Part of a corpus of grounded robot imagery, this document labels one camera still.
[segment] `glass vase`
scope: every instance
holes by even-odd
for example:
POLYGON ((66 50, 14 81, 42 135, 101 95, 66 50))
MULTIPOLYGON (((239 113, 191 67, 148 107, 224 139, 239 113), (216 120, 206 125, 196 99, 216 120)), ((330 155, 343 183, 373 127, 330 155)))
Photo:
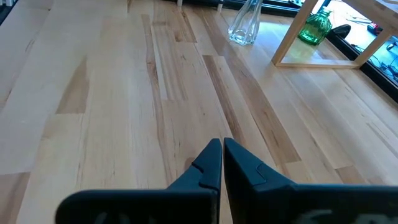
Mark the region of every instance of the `glass vase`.
POLYGON ((319 13, 311 15, 305 22, 298 38, 310 45, 320 44, 332 27, 328 18, 330 13, 331 11, 329 9, 323 7, 319 13))
POLYGON ((241 45, 253 44, 259 32, 262 0, 247 0, 228 29, 229 39, 241 45))

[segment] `wooden frame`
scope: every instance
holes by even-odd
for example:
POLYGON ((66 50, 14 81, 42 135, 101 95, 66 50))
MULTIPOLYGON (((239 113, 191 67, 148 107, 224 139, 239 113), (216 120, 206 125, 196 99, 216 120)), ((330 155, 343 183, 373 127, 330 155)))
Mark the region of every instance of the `wooden frame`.
POLYGON ((318 0, 306 0, 290 25, 284 39, 276 50, 272 63, 280 67, 308 67, 308 68, 359 68, 391 37, 395 29, 384 27, 384 30, 371 42, 371 44, 358 56, 355 61, 350 60, 302 60, 299 58, 285 58, 287 51, 292 46, 297 35, 303 28, 305 21, 311 14, 318 0))

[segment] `green glass vase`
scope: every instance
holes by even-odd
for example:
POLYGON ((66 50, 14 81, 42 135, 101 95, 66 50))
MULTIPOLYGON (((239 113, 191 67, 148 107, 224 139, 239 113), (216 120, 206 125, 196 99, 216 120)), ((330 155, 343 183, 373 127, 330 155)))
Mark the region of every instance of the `green glass vase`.
POLYGON ((305 22, 298 38, 311 45, 320 44, 332 27, 328 18, 330 13, 329 9, 323 7, 319 13, 311 15, 305 22))

